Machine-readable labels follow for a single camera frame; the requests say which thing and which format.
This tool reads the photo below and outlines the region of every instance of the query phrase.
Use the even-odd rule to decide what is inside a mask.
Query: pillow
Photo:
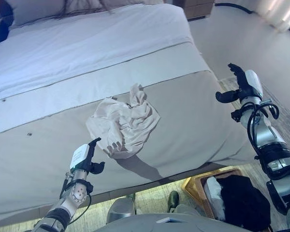
[[[91,13],[102,8],[99,0],[67,0],[65,14]]]
[[[14,25],[60,15],[65,0],[6,0],[13,8]]]
[[[143,3],[147,5],[154,5],[164,3],[163,0],[100,0],[107,10],[114,9],[120,6]]]

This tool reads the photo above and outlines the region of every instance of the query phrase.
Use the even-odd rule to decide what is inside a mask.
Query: white cloth
[[[204,191],[211,205],[213,214],[216,219],[220,221],[224,221],[226,219],[224,214],[224,203],[221,197],[221,185],[218,183],[216,178],[213,176],[208,178],[205,185]]]
[[[130,90],[130,105],[104,99],[87,122],[91,138],[101,137],[98,146],[113,159],[126,159],[143,147],[160,116],[145,100],[137,84]]]
[[[0,43],[0,99],[185,42],[193,44],[183,10],[169,4],[129,5],[112,14],[13,29]]]

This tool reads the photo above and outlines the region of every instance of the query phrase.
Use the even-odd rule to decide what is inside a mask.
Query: black bracket
[[[249,109],[254,109],[253,105],[248,105],[248,106],[244,106],[239,110],[235,110],[231,113],[231,118],[235,121],[235,122],[240,122],[241,121],[241,117],[243,115],[243,112],[245,112],[246,110]],[[264,114],[264,116],[269,117],[269,115],[267,114],[265,109],[260,109],[260,111]]]
[[[82,185],[85,185],[86,186],[86,190],[87,190],[87,194],[90,194],[90,193],[92,193],[92,191],[93,191],[93,185],[90,183],[90,182],[88,182],[88,181],[85,181],[85,180],[82,180],[82,179],[77,179],[77,180],[72,180],[72,181],[70,181],[70,183],[68,183],[67,184],[67,186],[66,186],[66,190],[68,189],[68,188],[70,188],[70,187],[72,187],[74,184],[76,184],[76,183],[80,183],[80,184],[82,184]]]

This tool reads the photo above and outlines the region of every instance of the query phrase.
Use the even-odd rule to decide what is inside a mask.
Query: curtain
[[[255,11],[281,32],[290,28],[290,0],[260,0]]]

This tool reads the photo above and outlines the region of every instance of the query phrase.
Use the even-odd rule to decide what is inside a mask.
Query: white bed sheet
[[[0,101],[0,132],[66,109],[129,92],[134,83],[146,87],[202,70],[209,70],[209,67],[192,43],[168,47]]]
[[[129,5],[14,29],[0,43],[0,99],[187,42],[193,39],[183,10],[169,4]]]

